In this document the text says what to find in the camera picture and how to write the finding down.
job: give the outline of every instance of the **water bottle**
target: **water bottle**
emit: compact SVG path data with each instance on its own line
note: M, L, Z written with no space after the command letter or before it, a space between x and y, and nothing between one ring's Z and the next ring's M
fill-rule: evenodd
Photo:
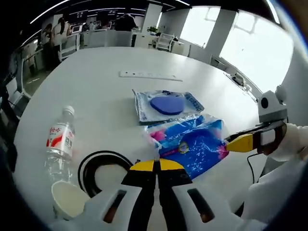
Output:
M45 167L52 184L60 180L69 182L72 178L70 162L75 137L74 112L73 107L64 107L62 115L49 131Z

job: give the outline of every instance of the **gray floor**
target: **gray floor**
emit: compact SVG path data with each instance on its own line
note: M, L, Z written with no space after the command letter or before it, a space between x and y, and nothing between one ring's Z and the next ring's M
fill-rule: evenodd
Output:
M39 71L35 75L31 76L27 80L24 81L24 89L25 91L33 96L42 82L46 79L46 77L50 74L51 71Z

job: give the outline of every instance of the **power strip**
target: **power strip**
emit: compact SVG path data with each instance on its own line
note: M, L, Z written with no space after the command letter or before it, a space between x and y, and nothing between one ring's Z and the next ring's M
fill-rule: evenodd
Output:
M148 72L140 72L140 71L120 71L120 77L126 78L152 78L152 79L165 79L165 80L174 80L180 81L183 80L177 78L175 75L166 75L166 74L158 74L158 73L148 73Z

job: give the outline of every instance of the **round table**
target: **round table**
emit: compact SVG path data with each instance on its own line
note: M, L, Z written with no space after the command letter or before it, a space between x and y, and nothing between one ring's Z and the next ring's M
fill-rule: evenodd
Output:
M171 74L183 82L122 78L119 71ZM76 52L61 63L41 84L21 117L15 145L18 151L15 182L34 212L45 222L53 220L49 178L44 168L50 126L62 107L75 109L74 165L92 152L112 150L131 162L153 159L154 148L138 123L136 91L189 91L208 113L225 121L230 134L258 123L257 104L223 71L200 61L142 48L109 47ZM194 182L220 193L235 211L243 203L252 173L248 154L230 153ZM251 158L256 180L266 157Z

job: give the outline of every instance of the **blue sponge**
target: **blue sponge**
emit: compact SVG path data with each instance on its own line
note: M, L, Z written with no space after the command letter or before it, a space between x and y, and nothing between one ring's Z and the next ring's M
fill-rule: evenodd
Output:
M159 96L151 99L152 108L164 115L178 115L184 110L184 98L176 96Z

